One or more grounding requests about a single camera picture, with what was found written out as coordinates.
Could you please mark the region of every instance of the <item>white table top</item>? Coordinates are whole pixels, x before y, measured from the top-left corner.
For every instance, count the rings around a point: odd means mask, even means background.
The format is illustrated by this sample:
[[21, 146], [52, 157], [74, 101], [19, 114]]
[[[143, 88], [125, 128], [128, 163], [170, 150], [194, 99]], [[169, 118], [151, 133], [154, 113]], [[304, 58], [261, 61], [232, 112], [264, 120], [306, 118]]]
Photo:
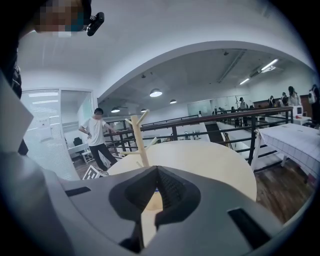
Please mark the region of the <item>white table top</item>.
[[[273, 117], [285, 118], [286, 116], [282, 114], [276, 114], [276, 115], [266, 116], [265, 120], [269, 123], [281, 121], [280, 118], [273, 118]], [[296, 118], [295, 116], [293, 117], [293, 123], [296, 125], [303, 125], [307, 123], [309, 120], [311, 120], [311, 117], [308, 117], [308, 116], [299, 116], [299, 118]]]
[[[247, 161], [232, 149], [200, 140], [155, 144], [147, 151], [151, 166], [166, 166], [227, 183], [256, 200], [257, 184]], [[128, 155], [108, 170], [109, 175], [140, 168], [140, 155]]]
[[317, 177], [320, 168], [320, 135], [317, 129], [288, 123], [259, 129], [259, 132], [266, 145]]
[[85, 149], [88, 149], [88, 148], [89, 148], [88, 143], [84, 143], [84, 144], [80, 144], [78, 146], [69, 147], [68, 148], [68, 152], [71, 155], [73, 153], [77, 153], [79, 151], [82, 151], [82, 150], [85, 150]]

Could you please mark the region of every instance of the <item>dark hair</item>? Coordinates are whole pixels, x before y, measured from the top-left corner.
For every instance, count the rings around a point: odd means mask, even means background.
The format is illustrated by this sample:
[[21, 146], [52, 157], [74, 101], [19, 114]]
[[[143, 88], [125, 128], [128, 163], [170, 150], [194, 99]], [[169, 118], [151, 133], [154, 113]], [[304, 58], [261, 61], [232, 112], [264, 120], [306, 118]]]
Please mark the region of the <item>dark hair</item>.
[[288, 90], [289, 90], [289, 95], [292, 96], [296, 91], [295, 91], [295, 88], [293, 88], [292, 86], [289, 86], [288, 87]]
[[96, 114], [96, 113], [98, 113], [98, 112], [100, 112], [102, 115], [104, 114], [103, 109], [100, 108], [100, 107], [98, 107], [98, 108], [95, 109], [94, 114]]

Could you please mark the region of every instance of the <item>white t-shirt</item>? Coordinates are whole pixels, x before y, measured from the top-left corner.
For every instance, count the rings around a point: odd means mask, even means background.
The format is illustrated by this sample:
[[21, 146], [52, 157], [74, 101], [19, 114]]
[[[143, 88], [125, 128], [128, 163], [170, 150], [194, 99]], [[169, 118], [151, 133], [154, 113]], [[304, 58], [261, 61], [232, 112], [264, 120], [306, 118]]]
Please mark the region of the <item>white t-shirt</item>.
[[96, 120], [90, 117], [84, 124], [82, 125], [90, 134], [91, 139], [88, 139], [89, 146], [98, 146], [100, 144], [105, 143], [105, 137], [103, 132], [103, 126], [106, 122], [102, 119]]

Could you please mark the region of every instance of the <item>person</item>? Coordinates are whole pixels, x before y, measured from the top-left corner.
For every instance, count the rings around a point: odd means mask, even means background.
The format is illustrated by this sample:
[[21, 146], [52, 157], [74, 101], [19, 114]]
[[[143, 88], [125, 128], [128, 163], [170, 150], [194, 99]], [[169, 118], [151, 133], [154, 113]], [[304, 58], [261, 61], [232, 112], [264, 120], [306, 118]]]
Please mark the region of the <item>person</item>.
[[221, 114], [226, 114], [227, 113], [226, 109], [223, 108], [223, 107], [219, 107], [219, 110], [221, 111]]
[[273, 108], [275, 104], [276, 104], [275, 98], [271, 95], [270, 98], [268, 99], [269, 108]]
[[[248, 105], [245, 103], [245, 100], [243, 97], [240, 98], [240, 110], [246, 110], [248, 108]], [[243, 117], [243, 124], [244, 126], [248, 126], [248, 118], [246, 116]]]
[[284, 106], [288, 106], [288, 97], [285, 92], [282, 93], [281, 101]]
[[301, 106], [301, 98], [296, 93], [295, 89], [292, 86], [288, 87], [289, 90], [289, 99], [288, 99], [288, 105], [293, 107], [293, 106]]
[[312, 120], [320, 124], [320, 93], [316, 84], [314, 84], [309, 91], [309, 95], [313, 94], [313, 100], [309, 99], [312, 108]]
[[99, 168], [106, 172], [108, 168], [101, 161], [99, 151], [111, 162], [111, 166], [113, 166], [117, 162], [117, 160], [105, 145], [103, 127], [111, 130], [113, 133], [116, 133], [117, 131], [102, 119], [103, 114], [104, 111], [102, 110], [102, 108], [96, 108], [94, 111], [94, 115], [79, 127], [79, 131], [88, 135], [88, 145], [92, 156]]
[[[4, 13], [3, 20], [11, 21], [14, 17], [18, 17], [20, 21], [28, 21], [23, 25], [10, 22], [10, 25], [3, 28], [3, 35], [6, 40], [2, 40], [2, 49], [0, 58], [0, 69], [6, 78], [9, 86], [19, 99], [22, 96], [22, 79], [21, 69], [17, 65], [19, 40], [32, 31], [37, 33], [43, 32], [65, 32], [80, 31], [83, 29], [85, 20], [90, 20], [91, 16], [91, 0], [34, 0], [20, 1], [18, 10], [6, 7], [7, 10], [13, 10], [14, 15], [10, 11]], [[83, 17], [82, 27], [74, 24], [80, 24], [78, 17]], [[20, 155], [28, 153], [28, 147], [22, 140], [18, 149]]]
[[247, 104], [245, 103], [243, 97], [240, 98], [240, 107], [239, 107], [239, 109], [240, 109], [240, 110], [245, 110], [245, 109], [247, 109]]
[[282, 101], [281, 99], [278, 99], [277, 102], [276, 102], [276, 104], [275, 104], [275, 106], [276, 106], [277, 108], [280, 108], [280, 107], [283, 107], [283, 106], [284, 106], [284, 103], [283, 103], [283, 101]]
[[[235, 113], [236, 112], [236, 109], [234, 106], [231, 107], [231, 113]], [[234, 123], [238, 123], [239, 124], [239, 119], [238, 118], [235, 118], [235, 119], [231, 119], [231, 123], [233, 123], [233, 120], [234, 120]]]

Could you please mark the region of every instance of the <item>fluorescent light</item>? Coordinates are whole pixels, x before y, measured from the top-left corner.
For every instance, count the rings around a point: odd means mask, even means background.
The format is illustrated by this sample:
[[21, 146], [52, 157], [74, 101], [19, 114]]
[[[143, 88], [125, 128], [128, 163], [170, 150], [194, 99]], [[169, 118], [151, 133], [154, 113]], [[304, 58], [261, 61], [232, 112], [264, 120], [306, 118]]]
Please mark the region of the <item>fluorescent light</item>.
[[117, 112], [120, 112], [120, 109], [117, 108], [117, 107], [114, 107], [114, 108], [111, 110], [111, 113], [117, 113]]
[[271, 61], [268, 65], [266, 65], [265, 67], [261, 68], [261, 71], [264, 71], [265, 69], [269, 68], [272, 64], [275, 64], [278, 61], [278, 59], [274, 59], [273, 61]]
[[242, 82], [240, 83], [240, 85], [244, 84], [246, 81], [249, 81], [249, 80], [250, 80], [250, 79], [247, 78], [246, 80], [242, 81]]
[[150, 92], [150, 97], [158, 97], [160, 95], [162, 95], [162, 92], [159, 89], [153, 89]]
[[29, 97], [42, 97], [42, 96], [58, 96], [58, 92], [37, 92], [30, 93]]
[[51, 103], [51, 102], [58, 102], [58, 100], [55, 99], [55, 100], [37, 101], [37, 102], [32, 102], [32, 104]]

